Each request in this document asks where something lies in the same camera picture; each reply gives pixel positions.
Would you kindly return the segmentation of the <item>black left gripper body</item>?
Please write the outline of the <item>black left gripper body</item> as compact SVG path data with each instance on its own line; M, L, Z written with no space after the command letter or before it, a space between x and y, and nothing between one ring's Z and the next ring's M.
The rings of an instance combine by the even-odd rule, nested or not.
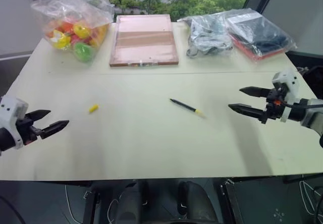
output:
M42 118L43 117L33 118L31 116L25 116L24 119L17 120L16 127L18 130L18 133L22 138L23 145L28 145L36 141L38 136L40 136L41 139L44 139L43 131L41 129L33 127L34 122Z

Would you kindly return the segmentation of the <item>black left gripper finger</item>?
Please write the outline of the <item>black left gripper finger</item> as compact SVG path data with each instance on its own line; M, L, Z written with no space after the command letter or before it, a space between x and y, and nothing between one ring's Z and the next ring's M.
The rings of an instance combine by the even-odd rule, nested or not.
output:
M63 130L67 126L68 123L69 123L68 120L63 120L63 121L57 121L53 124L50 124L48 127L44 128L40 131L40 137L42 139L50 137L53 134L56 134L59 131Z
M44 110L44 109L39 109L35 111L31 111L25 115L25 118L29 121L38 121L42 118L44 118L46 115L48 115L51 111L50 110Z

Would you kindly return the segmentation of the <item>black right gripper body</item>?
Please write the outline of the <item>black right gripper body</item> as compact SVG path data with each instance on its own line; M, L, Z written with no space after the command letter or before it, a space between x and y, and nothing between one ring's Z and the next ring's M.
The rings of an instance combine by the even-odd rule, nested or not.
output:
M284 92L277 89L261 89L261 97L266 99L266 106L261 116L261 123L265 124L268 119L276 120L282 117L286 101Z

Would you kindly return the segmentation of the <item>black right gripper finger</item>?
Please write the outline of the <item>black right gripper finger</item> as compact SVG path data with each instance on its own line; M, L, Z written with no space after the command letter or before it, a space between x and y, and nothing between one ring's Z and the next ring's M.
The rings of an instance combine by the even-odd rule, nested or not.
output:
M248 86L248 87L244 87L244 88L239 89L239 91L241 91L249 96L267 98L271 89Z
M253 108L249 105L241 104L241 103L235 103L235 104L228 104L228 107L235 111L236 113L239 113L241 115L245 115L248 117L256 118L260 122L264 123L264 111L261 109Z

